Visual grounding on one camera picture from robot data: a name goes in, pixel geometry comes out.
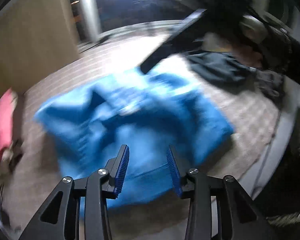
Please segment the wooden headboard panel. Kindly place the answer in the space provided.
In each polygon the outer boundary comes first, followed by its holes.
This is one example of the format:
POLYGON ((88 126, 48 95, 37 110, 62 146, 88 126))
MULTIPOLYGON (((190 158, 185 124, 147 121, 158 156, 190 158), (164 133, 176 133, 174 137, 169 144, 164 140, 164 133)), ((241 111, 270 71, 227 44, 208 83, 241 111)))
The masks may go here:
POLYGON ((0 12, 0 97, 79 59, 69 0, 11 0, 0 12))

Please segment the pink garment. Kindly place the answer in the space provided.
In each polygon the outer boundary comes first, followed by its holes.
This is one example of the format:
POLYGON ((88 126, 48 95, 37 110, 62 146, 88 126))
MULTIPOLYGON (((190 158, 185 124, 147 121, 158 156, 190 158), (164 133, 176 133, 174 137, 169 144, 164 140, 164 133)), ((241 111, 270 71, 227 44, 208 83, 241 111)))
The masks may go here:
POLYGON ((9 88, 0 98, 0 162, 5 152, 13 155, 13 113, 18 96, 9 88))

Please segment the plaid bed sheet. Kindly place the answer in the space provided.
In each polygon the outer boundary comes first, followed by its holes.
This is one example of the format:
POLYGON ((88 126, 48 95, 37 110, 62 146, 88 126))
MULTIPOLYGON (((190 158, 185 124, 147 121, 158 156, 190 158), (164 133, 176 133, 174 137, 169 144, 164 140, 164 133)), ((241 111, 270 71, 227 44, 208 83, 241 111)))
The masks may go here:
MULTIPOLYGON (((3 207, 11 226, 25 228, 31 217, 61 179, 54 145, 33 116, 50 97, 110 73, 121 74, 137 66, 166 37, 131 36, 115 38, 90 49, 80 58, 49 75, 26 93, 23 111, 22 138, 24 156, 6 183, 3 207)), ((231 140, 203 166, 209 175, 231 174, 241 178, 260 159, 275 132, 279 111, 264 97, 253 82, 238 92, 213 86, 189 69, 188 61, 173 55, 161 62, 166 70, 176 70, 200 86, 226 115, 235 128, 231 140)), ((114 239, 183 239, 188 201, 168 192, 145 205, 111 210, 109 213, 114 239)))

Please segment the dark grey garment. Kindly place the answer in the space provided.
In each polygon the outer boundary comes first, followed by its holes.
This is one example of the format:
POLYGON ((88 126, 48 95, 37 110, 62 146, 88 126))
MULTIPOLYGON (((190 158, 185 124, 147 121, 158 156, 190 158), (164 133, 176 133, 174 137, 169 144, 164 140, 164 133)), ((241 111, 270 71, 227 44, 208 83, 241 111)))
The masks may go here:
POLYGON ((229 53, 193 50, 183 55, 189 61, 191 70, 212 85, 237 92, 247 81, 254 81, 273 103, 280 105, 283 101, 284 77, 281 74, 245 66, 229 53))

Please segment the blue striped garment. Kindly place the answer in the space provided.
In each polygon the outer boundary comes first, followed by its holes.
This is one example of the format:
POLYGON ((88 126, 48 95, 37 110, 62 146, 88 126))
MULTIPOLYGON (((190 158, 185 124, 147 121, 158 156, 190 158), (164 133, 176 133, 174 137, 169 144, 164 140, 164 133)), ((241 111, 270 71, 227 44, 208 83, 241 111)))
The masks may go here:
POLYGON ((109 208, 143 204, 172 188, 166 151, 202 165, 234 133, 187 70, 157 67, 111 74, 55 96, 34 119, 55 141, 63 176, 89 176, 127 145, 123 190, 109 208))

